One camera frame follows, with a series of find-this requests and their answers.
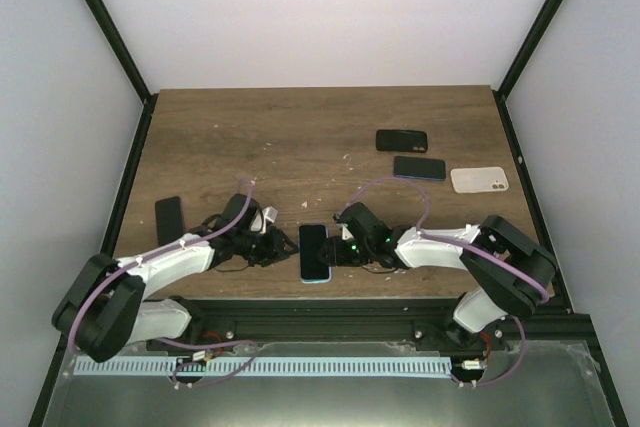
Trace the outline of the dark blue phone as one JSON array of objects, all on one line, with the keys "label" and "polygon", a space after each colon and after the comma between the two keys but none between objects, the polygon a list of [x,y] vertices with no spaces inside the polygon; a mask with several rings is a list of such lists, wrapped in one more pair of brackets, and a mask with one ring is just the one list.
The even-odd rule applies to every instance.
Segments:
[{"label": "dark blue phone", "polygon": [[393,160],[393,175],[407,179],[444,181],[446,164],[441,159],[396,156]]}]

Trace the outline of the white phone case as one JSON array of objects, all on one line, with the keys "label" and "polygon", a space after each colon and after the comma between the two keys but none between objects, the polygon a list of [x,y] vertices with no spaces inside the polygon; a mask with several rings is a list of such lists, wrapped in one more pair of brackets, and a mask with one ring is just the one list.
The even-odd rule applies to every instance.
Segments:
[{"label": "white phone case", "polygon": [[450,172],[453,190],[458,194],[504,192],[509,189],[501,167],[456,168]]}]

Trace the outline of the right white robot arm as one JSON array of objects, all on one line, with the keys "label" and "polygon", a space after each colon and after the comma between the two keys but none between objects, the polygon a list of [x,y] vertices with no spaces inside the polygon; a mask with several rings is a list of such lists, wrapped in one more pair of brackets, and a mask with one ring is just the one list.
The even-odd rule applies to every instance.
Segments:
[{"label": "right white robot arm", "polygon": [[462,294],[443,323],[443,336],[455,349],[468,349],[489,324],[506,316],[530,317],[551,298],[555,257],[500,216],[444,230],[390,228],[345,216],[339,221],[342,233],[323,240],[317,254],[327,266],[441,267],[473,277],[477,287]]}]

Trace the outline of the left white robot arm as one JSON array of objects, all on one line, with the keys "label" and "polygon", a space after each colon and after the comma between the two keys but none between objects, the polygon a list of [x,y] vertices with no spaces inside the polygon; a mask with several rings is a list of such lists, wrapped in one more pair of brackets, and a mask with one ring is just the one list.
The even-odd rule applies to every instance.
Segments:
[{"label": "left white robot arm", "polygon": [[248,267],[267,267],[298,252],[276,226],[276,209],[240,193],[190,230],[184,228],[179,198],[162,199],[155,210],[157,248],[119,259],[90,257],[54,310],[51,323],[69,349],[96,362],[138,342],[194,350],[204,339],[200,308],[180,296],[156,300],[154,294],[235,257]]}]

